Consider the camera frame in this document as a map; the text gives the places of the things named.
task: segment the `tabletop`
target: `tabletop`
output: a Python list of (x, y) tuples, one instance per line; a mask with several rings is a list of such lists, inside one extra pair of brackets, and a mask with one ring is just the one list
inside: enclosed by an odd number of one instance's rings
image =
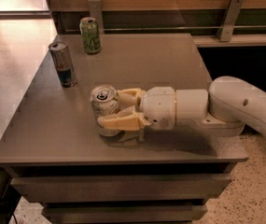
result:
[(171, 131), (98, 134), (91, 90), (156, 86), (208, 89), (211, 78), (190, 35), (101, 35), (102, 50), (85, 53), (80, 35), (58, 35), (70, 49), (78, 83), (60, 85), (48, 53), (0, 141), (0, 165), (140, 164), (244, 161), (239, 138)]

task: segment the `table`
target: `table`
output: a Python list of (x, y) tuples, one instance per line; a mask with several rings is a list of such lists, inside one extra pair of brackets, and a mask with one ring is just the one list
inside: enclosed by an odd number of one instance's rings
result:
[(208, 89), (211, 78), (190, 35), (101, 35), (84, 52), (80, 35), (58, 35), (71, 52), (78, 84), (62, 88), (49, 54), (0, 141), (0, 166), (52, 223), (150, 223), (199, 219), (247, 155), (238, 137), (184, 127), (102, 137), (91, 90), (155, 86)]

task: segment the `silver soda can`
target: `silver soda can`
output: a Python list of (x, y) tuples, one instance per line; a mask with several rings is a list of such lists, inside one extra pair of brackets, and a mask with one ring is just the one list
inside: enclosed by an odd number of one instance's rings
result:
[(95, 54), (101, 50), (98, 24), (95, 18), (87, 17), (80, 20), (79, 30), (83, 37), (84, 49), (88, 54)]
[(49, 44), (49, 51), (61, 85), (66, 88), (76, 85), (77, 78), (67, 44), (61, 41), (53, 42)]
[(103, 136), (115, 136), (120, 130), (106, 130), (97, 122), (100, 116), (116, 114), (119, 111), (119, 95), (114, 87), (101, 85), (91, 91), (91, 107), (94, 112), (99, 133)]

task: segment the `metal bracket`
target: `metal bracket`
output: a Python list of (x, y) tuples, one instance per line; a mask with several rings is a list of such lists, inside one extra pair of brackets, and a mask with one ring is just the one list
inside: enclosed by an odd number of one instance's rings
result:
[(99, 33), (104, 31), (103, 12), (101, 0), (88, 0), (90, 16), (95, 18), (98, 24)]
[(217, 37), (220, 41), (231, 41), (234, 25), (238, 18), (244, 0), (231, 0), (229, 7), (226, 10), (226, 15), (222, 26), (217, 31)]

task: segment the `green soda can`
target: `green soda can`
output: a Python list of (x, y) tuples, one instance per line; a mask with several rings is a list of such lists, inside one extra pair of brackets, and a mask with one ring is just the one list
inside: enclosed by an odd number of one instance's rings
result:
[(80, 20), (79, 29), (83, 37), (84, 49), (88, 54), (95, 54), (101, 50), (98, 24), (95, 18), (87, 17)]

